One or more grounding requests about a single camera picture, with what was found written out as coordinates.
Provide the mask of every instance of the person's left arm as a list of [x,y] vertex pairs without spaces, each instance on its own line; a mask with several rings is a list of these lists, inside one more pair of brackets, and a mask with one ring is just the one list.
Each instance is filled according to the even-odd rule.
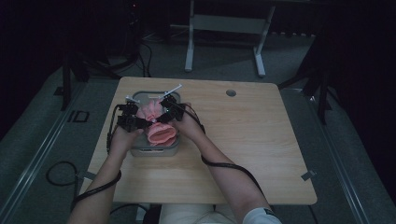
[[[117,177],[128,149],[142,132],[143,130],[136,130],[127,133],[121,127],[116,128],[110,152],[87,191],[101,187]],[[115,189],[116,185],[113,185],[78,202],[67,223],[107,223]]]

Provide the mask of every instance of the white metal frame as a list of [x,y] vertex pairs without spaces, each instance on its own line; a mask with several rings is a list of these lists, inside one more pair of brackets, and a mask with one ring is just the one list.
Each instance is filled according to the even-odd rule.
[[262,62],[262,47],[267,37],[276,7],[270,7],[266,20],[251,18],[234,18],[194,14],[194,0],[190,5],[189,45],[187,48],[185,71],[192,71],[192,60],[194,53],[194,30],[210,30],[222,32],[237,32],[245,34],[260,35],[259,44],[253,48],[257,72],[260,77],[265,76],[264,64]]

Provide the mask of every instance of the hand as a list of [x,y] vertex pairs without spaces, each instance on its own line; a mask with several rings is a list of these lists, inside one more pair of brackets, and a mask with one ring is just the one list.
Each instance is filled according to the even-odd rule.
[[[195,116],[191,109],[191,104],[186,103],[185,105],[186,111]],[[202,134],[205,135],[200,125],[188,113],[183,114],[183,119],[181,121],[172,120],[170,123],[192,141],[202,136]]]
[[109,157],[123,161],[126,153],[131,149],[134,140],[143,132],[143,129],[138,129],[134,132],[128,133],[120,126],[116,126],[111,139]]

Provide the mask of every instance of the pink cloth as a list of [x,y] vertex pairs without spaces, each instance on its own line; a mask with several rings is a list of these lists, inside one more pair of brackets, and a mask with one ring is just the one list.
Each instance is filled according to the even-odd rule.
[[151,146],[172,146],[176,140],[177,130],[169,125],[156,122],[156,118],[163,114],[163,106],[160,100],[151,100],[148,105],[143,105],[137,110],[136,115],[141,119],[154,122],[146,129],[148,141]]

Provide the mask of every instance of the metal floor strip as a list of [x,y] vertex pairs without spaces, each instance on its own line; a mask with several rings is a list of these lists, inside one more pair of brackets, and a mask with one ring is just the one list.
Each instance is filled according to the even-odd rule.
[[12,219],[16,210],[18,209],[18,206],[23,200],[23,197],[35,180],[35,177],[40,170],[42,164],[49,155],[54,142],[56,141],[59,133],[62,130],[62,127],[64,126],[70,114],[72,105],[75,103],[85,86],[85,83],[76,83],[75,90],[72,95],[73,97],[68,107],[65,111],[61,111],[61,114],[55,120],[37,153],[31,160],[31,162],[26,166],[25,170],[18,179],[17,184],[8,195],[8,198],[0,211],[0,220],[2,224],[6,224]]
[[359,195],[356,193],[355,187],[353,186],[353,183],[347,174],[347,170],[343,162],[341,161],[340,155],[337,152],[337,148],[334,145],[334,142],[327,130],[327,127],[325,125],[322,125],[318,117],[318,113],[316,111],[314,103],[308,98],[306,99],[306,101],[308,103],[308,107],[314,119],[316,119],[316,122],[319,124],[320,130],[322,131],[322,136],[327,146],[329,146],[329,151],[331,155],[330,159],[332,161],[334,171],[338,176],[341,187],[346,195],[346,200],[349,203],[349,207],[351,209],[354,218],[356,219],[356,222],[362,224],[370,223],[366,215],[366,212],[364,211],[364,208],[361,205],[361,200],[359,199]]

